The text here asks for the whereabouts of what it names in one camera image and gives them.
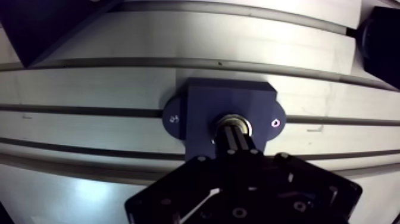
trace metal surface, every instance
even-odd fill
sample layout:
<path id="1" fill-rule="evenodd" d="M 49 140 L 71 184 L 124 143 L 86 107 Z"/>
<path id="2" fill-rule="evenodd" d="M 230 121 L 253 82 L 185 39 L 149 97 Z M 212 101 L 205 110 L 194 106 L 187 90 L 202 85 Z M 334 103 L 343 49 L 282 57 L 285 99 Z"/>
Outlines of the metal surface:
<path id="1" fill-rule="evenodd" d="M 398 92 L 275 74 L 203 69 L 2 72 L 0 103 L 163 109 L 188 77 L 267 81 L 277 90 L 277 100 L 289 116 L 400 120 Z"/>
<path id="2" fill-rule="evenodd" d="M 224 125 L 237 126 L 243 134 L 249 135 L 250 137 L 253 134 L 253 127 L 251 126 L 251 123 L 246 118 L 238 114 L 228 114 L 222 117 L 217 122 L 217 129 Z"/>
<path id="3" fill-rule="evenodd" d="M 362 0 L 189 0 L 192 2 L 220 2 L 225 4 L 246 5 L 257 8 L 304 15 L 319 20 L 337 23 L 350 28 L 357 28 Z"/>
<path id="4" fill-rule="evenodd" d="M 206 58 L 349 74 L 354 49 L 352 38 L 273 20 L 211 13 L 120 12 L 100 18 L 48 59 Z M 0 63 L 9 61 L 7 57 L 0 58 Z"/>
<path id="5" fill-rule="evenodd" d="M 145 153 L 183 154 L 161 119 L 0 112 L 0 137 L 33 142 Z M 400 127 L 352 125 L 286 125 L 267 144 L 275 154 L 385 151 L 400 146 Z"/>
<path id="6" fill-rule="evenodd" d="M 143 189 L 4 165 L 0 170 L 0 200 L 15 224 L 125 224 L 125 200 Z"/>
<path id="7" fill-rule="evenodd" d="M 266 18 L 302 26 L 313 27 L 344 35 L 346 27 L 328 21 L 317 20 L 305 15 L 286 13 L 260 7 L 227 4 L 217 1 L 129 1 L 119 5 L 113 11 L 190 11 Z"/>

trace bolt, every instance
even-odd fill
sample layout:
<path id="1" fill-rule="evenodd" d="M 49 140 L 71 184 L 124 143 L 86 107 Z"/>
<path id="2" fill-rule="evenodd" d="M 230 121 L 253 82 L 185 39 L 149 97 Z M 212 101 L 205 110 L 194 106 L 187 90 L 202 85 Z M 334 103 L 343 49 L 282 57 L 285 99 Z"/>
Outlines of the bolt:
<path id="1" fill-rule="evenodd" d="M 199 160 L 200 162 L 204 162 L 207 158 L 205 158 L 204 156 L 199 156 L 197 157 L 197 160 Z"/>
<path id="2" fill-rule="evenodd" d="M 288 153 L 280 153 L 279 154 L 282 158 L 289 158 L 289 154 Z"/>
<path id="3" fill-rule="evenodd" d="M 170 122 L 171 123 L 179 123 L 179 116 L 178 115 L 171 116 L 170 117 Z"/>
<path id="4" fill-rule="evenodd" d="M 307 209 L 307 205 L 304 204 L 304 203 L 301 202 L 301 201 L 296 201 L 296 202 L 293 204 L 293 208 L 295 208 L 297 211 L 300 211 L 301 213 L 303 213 L 303 212 Z"/>
<path id="5" fill-rule="evenodd" d="M 235 218 L 243 219 L 247 216 L 247 211 L 244 208 L 235 208 L 232 210 L 232 215 Z"/>
<path id="6" fill-rule="evenodd" d="M 279 127 L 279 126 L 280 126 L 280 120 L 274 119 L 274 120 L 271 122 L 271 126 L 272 126 L 272 127 Z"/>

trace black shaft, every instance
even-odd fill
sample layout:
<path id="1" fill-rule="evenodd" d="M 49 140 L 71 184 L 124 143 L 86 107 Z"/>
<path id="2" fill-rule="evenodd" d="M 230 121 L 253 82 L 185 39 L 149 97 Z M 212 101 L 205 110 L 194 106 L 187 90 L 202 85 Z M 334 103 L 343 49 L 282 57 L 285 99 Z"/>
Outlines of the black shaft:
<path id="1" fill-rule="evenodd" d="M 235 125 L 221 126 L 217 130 L 214 139 L 217 156 L 235 153 L 239 150 L 255 149 L 253 140 L 247 134 L 243 134 Z"/>

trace dark blue bracket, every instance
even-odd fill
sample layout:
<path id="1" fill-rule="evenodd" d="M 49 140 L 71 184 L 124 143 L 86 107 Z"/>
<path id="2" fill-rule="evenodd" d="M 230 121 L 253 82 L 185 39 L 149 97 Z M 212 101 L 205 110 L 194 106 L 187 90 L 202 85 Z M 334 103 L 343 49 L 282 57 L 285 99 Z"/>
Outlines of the dark blue bracket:
<path id="1" fill-rule="evenodd" d="M 267 82 L 190 78 L 165 106 L 162 123 L 170 135 L 185 141 L 186 160 L 215 158 L 215 125 L 223 116 L 237 114 L 250 122 L 251 137 L 263 152 L 286 124 L 276 95 Z"/>

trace mechanical part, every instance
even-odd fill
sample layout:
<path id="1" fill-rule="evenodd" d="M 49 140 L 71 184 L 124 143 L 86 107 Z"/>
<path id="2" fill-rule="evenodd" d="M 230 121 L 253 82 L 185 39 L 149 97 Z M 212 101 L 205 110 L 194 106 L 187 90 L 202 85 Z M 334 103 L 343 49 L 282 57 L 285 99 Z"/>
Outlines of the mechanical part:
<path id="1" fill-rule="evenodd" d="M 253 127 L 250 122 L 238 114 L 228 114 L 221 118 L 221 120 L 217 122 L 217 129 L 220 126 L 227 125 L 237 126 L 243 134 L 249 135 L 250 137 L 253 134 Z"/>
<path id="2" fill-rule="evenodd" d="M 252 153 L 252 138 L 232 123 L 214 142 L 215 159 L 195 157 L 130 198 L 130 223 L 348 223 L 356 183 L 286 153 Z"/>
<path id="3" fill-rule="evenodd" d="M 166 131 L 185 141 L 186 160 L 215 158 L 212 140 L 221 125 L 235 125 L 260 152 L 284 128 L 286 115 L 267 82 L 189 78 L 162 112 Z"/>

